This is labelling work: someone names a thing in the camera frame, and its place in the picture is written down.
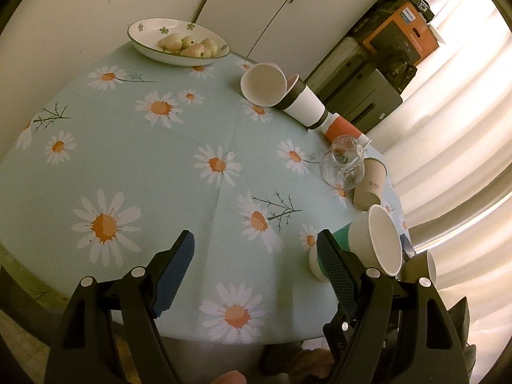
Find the person's hand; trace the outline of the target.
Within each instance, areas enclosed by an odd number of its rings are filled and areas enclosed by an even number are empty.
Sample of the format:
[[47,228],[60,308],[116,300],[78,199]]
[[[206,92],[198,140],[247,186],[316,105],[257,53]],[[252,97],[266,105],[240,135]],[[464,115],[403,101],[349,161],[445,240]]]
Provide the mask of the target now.
[[223,373],[221,376],[215,378],[210,384],[246,384],[245,375],[238,370],[233,370]]

